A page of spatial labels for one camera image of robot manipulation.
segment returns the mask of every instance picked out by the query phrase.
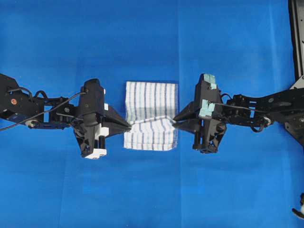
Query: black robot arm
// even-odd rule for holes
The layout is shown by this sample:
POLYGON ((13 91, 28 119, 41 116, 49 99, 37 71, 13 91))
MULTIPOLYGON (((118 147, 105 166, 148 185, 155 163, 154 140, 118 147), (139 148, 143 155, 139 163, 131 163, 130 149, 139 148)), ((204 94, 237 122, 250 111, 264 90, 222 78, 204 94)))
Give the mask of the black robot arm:
POLYGON ((108 104, 105 89, 98 79, 85 82, 81 92, 71 98, 48 98, 44 91, 34 96, 16 80, 0 74, 0 118, 15 122, 0 129, 7 130, 23 124, 30 129, 65 129, 72 127, 81 150, 81 156, 98 159, 106 155, 105 139, 131 129, 131 126, 108 104), (69 104, 80 96, 78 106, 69 104), (44 115, 49 113, 48 122, 44 115))
POLYGON ((212 75, 202 74, 195 88, 194 101, 174 120, 174 127, 194 134, 193 149, 202 153, 218 151, 226 125, 250 127, 261 132, 274 122, 304 145, 304 88, 285 90, 261 98, 234 95, 224 104, 212 75))

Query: cloth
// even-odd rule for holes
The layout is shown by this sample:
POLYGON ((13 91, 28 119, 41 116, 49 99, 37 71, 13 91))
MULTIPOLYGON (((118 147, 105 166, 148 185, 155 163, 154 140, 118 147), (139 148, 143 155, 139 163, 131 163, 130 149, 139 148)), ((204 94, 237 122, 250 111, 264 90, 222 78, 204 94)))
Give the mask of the cloth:
POLYGON ((124 133, 124 148, 168 151, 177 145, 172 126, 178 113, 178 85, 172 83, 127 82, 126 119, 132 125, 124 133))

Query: screw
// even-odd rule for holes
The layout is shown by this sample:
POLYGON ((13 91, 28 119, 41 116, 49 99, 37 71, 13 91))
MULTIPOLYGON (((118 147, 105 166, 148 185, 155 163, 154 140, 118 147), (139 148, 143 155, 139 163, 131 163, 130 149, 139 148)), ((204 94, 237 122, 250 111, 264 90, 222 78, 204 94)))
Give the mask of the screw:
POLYGON ((17 104, 17 100, 16 99, 11 99, 10 101, 13 105, 16 105, 17 104))

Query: blue fabric surface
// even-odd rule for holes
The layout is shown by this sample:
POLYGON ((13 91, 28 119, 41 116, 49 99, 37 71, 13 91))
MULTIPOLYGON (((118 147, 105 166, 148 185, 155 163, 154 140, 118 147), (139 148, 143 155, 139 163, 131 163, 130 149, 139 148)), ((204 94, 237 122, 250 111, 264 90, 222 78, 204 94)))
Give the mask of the blue fabric surface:
MULTIPOLYGON (((33 92, 71 96, 90 78, 125 116, 125 82, 178 82, 180 108, 200 73, 223 92, 264 96, 294 82, 285 0, 0 1, 0 72, 33 92)), ((0 126, 10 124, 0 121, 0 126)), ((0 133, 0 227, 302 227, 303 148, 282 126, 228 126, 218 154, 123 148, 81 159, 72 130, 0 133)))

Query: light blue tape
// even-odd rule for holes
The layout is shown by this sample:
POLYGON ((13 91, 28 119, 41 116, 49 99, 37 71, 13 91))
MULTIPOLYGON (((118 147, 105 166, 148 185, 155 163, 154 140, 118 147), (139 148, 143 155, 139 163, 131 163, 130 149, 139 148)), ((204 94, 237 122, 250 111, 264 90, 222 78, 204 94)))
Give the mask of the light blue tape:
POLYGON ((211 89, 217 88, 214 75, 204 74, 204 81, 210 83, 211 89))
POLYGON ((214 111, 215 104, 208 104, 207 100, 201 101, 201 109, 199 111, 199 117, 212 116, 212 112, 214 111))

